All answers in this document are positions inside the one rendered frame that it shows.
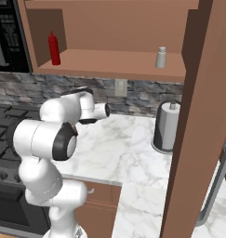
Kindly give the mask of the grey wall outlet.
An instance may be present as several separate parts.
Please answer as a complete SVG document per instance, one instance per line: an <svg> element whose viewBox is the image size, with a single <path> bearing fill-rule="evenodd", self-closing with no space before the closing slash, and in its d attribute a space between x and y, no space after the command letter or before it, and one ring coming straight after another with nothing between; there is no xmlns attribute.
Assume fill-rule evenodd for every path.
<svg viewBox="0 0 226 238"><path fill-rule="evenodd" d="M115 80L115 96L116 97L127 96L127 80L126 79Z"/></svg>

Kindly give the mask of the black microwave oven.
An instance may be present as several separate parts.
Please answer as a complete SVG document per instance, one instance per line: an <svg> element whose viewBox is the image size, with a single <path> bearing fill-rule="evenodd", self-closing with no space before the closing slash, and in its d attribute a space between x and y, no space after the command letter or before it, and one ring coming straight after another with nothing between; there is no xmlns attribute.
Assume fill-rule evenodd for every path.
<svg viewBox="0 0 226 238"><path fill-rule="evenodd" d="M17 0L0 0L0 34L9 63L7 67L0 65L0 72L31 73L33 68Z"/></svg>

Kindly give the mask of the brown base cabinet door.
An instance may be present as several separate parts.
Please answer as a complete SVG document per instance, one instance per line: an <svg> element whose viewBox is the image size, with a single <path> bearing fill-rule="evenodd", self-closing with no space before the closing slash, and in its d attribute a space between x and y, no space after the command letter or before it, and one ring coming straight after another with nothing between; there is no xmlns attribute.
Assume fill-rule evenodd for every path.
<svg viewBox="0 0 226 238"><path fill-rule="evenodd" d="M88 238L112 238L117 207L86 202L75 210L79 225Z"/></svg>

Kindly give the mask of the red ketchup bottle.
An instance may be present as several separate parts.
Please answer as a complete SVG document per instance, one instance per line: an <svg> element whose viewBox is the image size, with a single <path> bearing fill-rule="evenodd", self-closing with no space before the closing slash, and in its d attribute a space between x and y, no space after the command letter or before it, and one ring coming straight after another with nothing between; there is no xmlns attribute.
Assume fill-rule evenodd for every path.
<svg viewBox="0 0 226 238"><path fill-rule="evenodd" d="M60 52L57 37L50 33L48 37L48 45L51 56L51 62L53 65L60 65Z"/></svg>

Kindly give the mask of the brown wooden wall cabinet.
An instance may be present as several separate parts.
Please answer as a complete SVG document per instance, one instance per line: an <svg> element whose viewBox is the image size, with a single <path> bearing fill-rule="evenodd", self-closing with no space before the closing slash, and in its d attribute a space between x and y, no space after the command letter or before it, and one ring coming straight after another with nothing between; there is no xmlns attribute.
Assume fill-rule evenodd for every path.
<svg viewBox="0 0 226 238"><path fill-rule="evenodd" d="M199 0L18 0L33 71L183 82L186 21ZM53 65L48 37L58 40ZM160 46L166 67L156 68Z"/></svg>

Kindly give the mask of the paper towel roll holder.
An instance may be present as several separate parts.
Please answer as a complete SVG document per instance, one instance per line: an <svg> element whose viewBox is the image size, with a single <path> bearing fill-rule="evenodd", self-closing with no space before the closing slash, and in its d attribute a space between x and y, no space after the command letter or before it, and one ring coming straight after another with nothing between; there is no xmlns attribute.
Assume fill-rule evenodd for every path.
<svg viewBox="0 0 226 238"><path fill-rule="evenodd" d="M178 121L180 102L176 99L166 99L158 107L155 129L152 139L153 148L163 154L172 154Z"/></svg>

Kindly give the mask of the black stove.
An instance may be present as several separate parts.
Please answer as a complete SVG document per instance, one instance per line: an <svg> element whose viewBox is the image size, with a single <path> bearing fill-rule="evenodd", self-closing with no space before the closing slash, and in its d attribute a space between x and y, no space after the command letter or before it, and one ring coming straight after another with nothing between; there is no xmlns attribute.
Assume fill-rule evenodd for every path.
<svg viewBox="0 0 226 238"><path fill-rule="evenodd" d="M0 104L0 232L17 238L42 238L49 230L48 207L29 205L25 187L14 179L19 174L20 157L7 144L7 128L15 120L38 119L37 108Z"/></svg>

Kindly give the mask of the brown drawer front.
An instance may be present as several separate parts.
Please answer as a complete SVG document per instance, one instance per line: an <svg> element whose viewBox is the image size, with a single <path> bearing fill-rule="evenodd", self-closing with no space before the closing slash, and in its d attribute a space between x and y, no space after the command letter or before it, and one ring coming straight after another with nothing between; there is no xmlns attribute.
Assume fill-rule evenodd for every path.
<svg viewBox="0 0 226 238"><path fill-rule="evenodd" d="M89 191L93 188L95 189L93 193L87 195L88 201L107 205L118 205L121 192L120 186L90 181L86 181L86 186Z"/></svg>

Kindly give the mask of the grey shaker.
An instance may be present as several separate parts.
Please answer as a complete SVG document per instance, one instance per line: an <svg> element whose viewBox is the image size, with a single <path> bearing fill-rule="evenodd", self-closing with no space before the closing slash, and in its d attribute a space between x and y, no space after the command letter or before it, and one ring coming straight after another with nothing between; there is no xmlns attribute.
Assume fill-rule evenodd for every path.
<svg viewBox="0 0 226 238"><path fill-rule="evenodd" d="M164 46L160 46L158 49L155 67L160 69L166 67L166 48Z"/></svg>

